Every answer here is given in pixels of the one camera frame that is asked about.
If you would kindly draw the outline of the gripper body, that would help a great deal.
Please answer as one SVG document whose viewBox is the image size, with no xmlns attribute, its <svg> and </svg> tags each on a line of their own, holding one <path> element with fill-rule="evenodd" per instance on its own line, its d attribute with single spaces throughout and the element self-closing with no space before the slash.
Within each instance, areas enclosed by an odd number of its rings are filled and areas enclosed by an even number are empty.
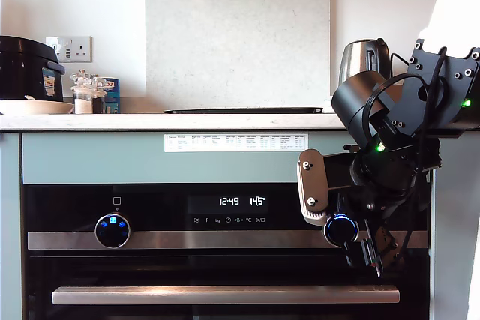
<svg viewBox="0 0 480 320">
<path fill-rule="evenodd" d="M 366 273 L 374 272 L 379 278 L 391 278 L 405 267 L 404 256 L 411 238 L 411 191 L 391 192 L 357 187 L 349 193 L 349 199 L 355 211 L 354 220 L 364 225 L 367 232 L 365 239 L 373 241 L 375 265 L 356 268 Z M 403 238 L 392 234 L 390 217 L 402 207 L 406 213 L 400 215 L 404 225 Z"/>
</svg>

